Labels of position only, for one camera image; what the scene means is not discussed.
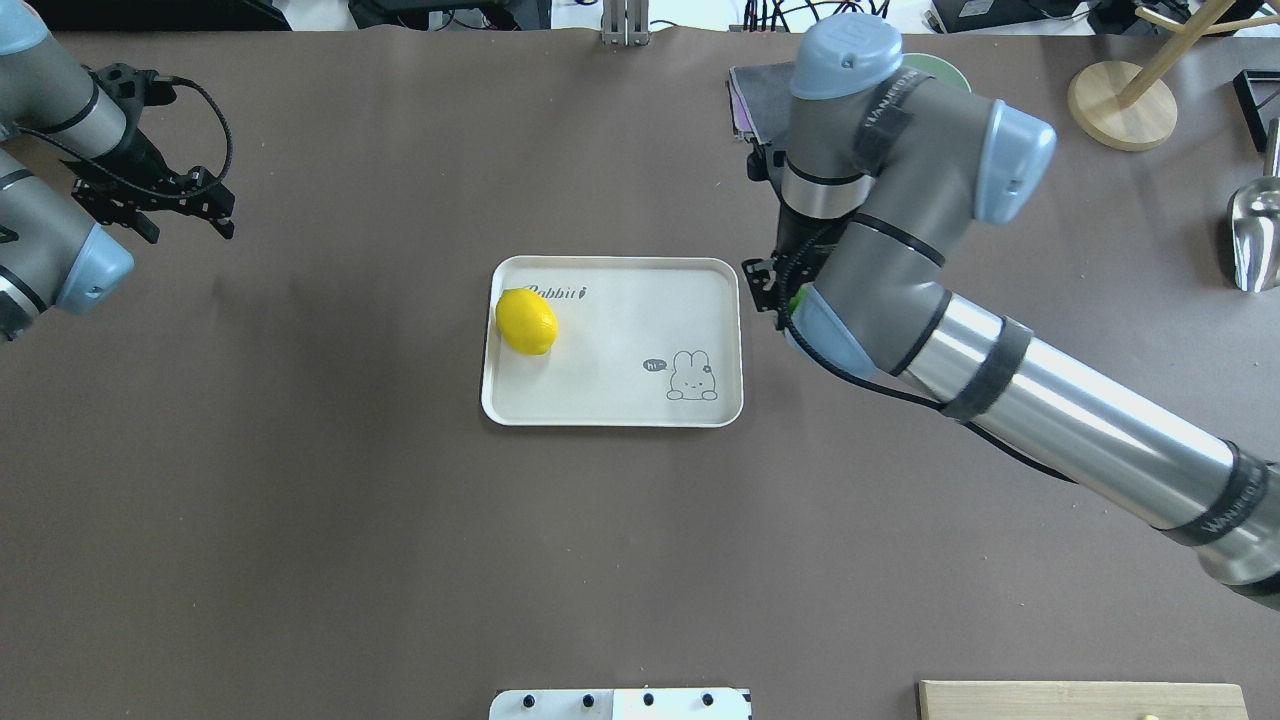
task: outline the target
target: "green object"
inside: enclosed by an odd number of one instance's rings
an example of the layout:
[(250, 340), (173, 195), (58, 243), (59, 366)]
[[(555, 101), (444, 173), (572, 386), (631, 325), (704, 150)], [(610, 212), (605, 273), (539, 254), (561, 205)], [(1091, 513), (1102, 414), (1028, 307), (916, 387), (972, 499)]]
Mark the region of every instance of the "green object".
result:
[(973, 87), (969, 86), (969, 81), (965, 79), (964, 73), (961, 73), (959, 68), (937, 55), (906, 53), (902, 55), (902, 64), (929, 73), (942, 82), (952, 87), (959, 87), (965, 92), (970, 92), (973, 90)]
[(796, 293), (791, 296), (791, 300), (787, 301), (787, 313), (795, 313), (796, 311), (796, 307), (800, 306), (800, 301), (804, 299), (804, 293), (806, 293), (806, 292), (809, 292), (809, 284), (808, 283), (800, 286), (800, 290), (797, 290)]

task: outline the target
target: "black velcro strap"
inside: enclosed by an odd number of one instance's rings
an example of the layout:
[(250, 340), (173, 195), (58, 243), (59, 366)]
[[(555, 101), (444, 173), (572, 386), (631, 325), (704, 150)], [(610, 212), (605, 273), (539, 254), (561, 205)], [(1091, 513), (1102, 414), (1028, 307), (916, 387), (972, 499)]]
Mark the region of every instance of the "black velcro strap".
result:
[(49, 310), (49, 305), (45, 305), (45, 301), (36, 295), (36, 291), (31, 290), (29, 284), (22, 282), (22, 278), (9, 272), (9, 268), (0, 265), (0, 278), (9, 281), (9, 284), (18, 288), (18, 292), (26, 295), (27, 300), (36, 306), (36, 310), (40, 310), (41, 313)]
[(36, 129), (40, 131), (40, 132), (42, 132), (42, 133), (45, 133), (45, 135), (54, 135), (55, 132), (63, 132), (64, 129), (67, 129), (69, 127), (74, 127), (81, 120), (83, 120), (84, 118), (87, 118), (90, 113), (93, 111), (93, 105), (97, 105), (97, 95), (99, 95), (97, 81), (93, 81), (93, 94), (90, 95), (88, 102), (86, 102), (84, 106), (79, 109), (79, 113), (76, 113), (74, 115), (67, 118), (65, 120), (58, 123), (56, 126), (49, 126), (49, 127), (36, 128)]
[(1226, 585), (1244, 597), (1266, 597), (1280, 593), (1280, 573), (1247, 585)]
[(915, 68), (904, 67), (879, 83), (874, 100), (867, 106), (867, 114), (854, 132), (854, 167), (858, 172), (879, 174), (888, 151), (911, 123), (911, 114), (902, 109), (902, 104), (931, 77), (933, 76)]
[(1002, 320), (1000, 334), (987, 359), (978, 365), (978, 372), (969, 378), (969, 383), (940, 410), (947, 418), (968, 423), (989, 410), (1023, 364), (1036, 333), (1012, 318)]
[(1226, 479), (1222, 495), (1217, 496), (1217, 500), (1199, 518), (1185, 525), (1160, 530), (1178, 544), (1197, 547), (1221, 538), (1243, 525), (1262, 502), (1262, 498), (1267, 496), (1267, 486), (1270, 484), (1267, 464), (1248, 452), (1243, 452), (1233, 442), (1226, 445), (1231, 448), (1234, 460), (1231, 475)]
[(902, 245), (910, 247), (911, 250), (919, 252), (920, 255), (924, 255), (925, 258), (928, 258), (931, 263), (933, 263), (940, 268), (942, 266), (943, 263), (947, 261), (947, 259), (928, 242), (924, 242), (923, 240), (904, 231), (902, 228), (886, 223), (879, 218), (873, 218), (872, 215), (867, 215), (865, 213), (854, 213), (851, 220), (860, 225), (867, 225), (881, 234), (887, 234), (888, 237), (892, 237), (893, 240), (901, 242)]

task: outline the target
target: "brown table surface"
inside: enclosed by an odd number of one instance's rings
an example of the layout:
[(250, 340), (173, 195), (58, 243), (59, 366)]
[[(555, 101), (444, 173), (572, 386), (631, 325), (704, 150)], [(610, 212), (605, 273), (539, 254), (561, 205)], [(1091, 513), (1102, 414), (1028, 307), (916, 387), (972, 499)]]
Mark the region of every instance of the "brown table surface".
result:
[[(503, 688), (731, 684), (762, 719), (910, 719), (922, 678), (1228, 682), (1272, 716), (1280, 614), (1087, 489), (824, 375), (745, 290), (727, 428), (483, 415), (504, 258), (772, 249), (724, 79), (799, 37), (598, 38), (64, 37), (216, 96), (239, 231), (116, 232), (127, 284), (3, 350), (0, 716), (476, 719)], [(1088, 140), (1071, 76), (1155, 47), (906, 38), (1061, 138), (946, 278), (1274, 457), (1280, 292), (1234, 290), (1220, 247), (1261, 167), (1229, 81), (1280, 44), (1197, 45), (1162, 147)], [(198, 97), (143, 127), (174, 167), (216, 167)]]

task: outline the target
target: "white tray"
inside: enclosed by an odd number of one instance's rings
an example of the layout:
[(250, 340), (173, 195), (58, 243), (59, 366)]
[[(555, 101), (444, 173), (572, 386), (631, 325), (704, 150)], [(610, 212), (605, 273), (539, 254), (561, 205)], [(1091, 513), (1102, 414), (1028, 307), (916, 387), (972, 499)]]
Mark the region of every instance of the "white tray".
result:
[[(504, 290), (547, 297), (559, 337), (522, 355)], [(719, 428), (742, 411), (737, 274), (713, 258), (517, 255), (493, 273), (480, 404), (503, 425)]]

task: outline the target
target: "silver scoop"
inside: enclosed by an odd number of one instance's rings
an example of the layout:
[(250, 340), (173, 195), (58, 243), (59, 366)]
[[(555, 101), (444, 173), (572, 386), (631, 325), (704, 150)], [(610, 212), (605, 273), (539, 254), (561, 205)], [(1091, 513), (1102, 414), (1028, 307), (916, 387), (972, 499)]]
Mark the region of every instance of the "silver scoop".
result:
[(1262, 292), (1280, 284), (1280, 118), (1267, 132), (1267, 158), (1261, 177), (1231, 196), (1231, 245), (1235, 284)]

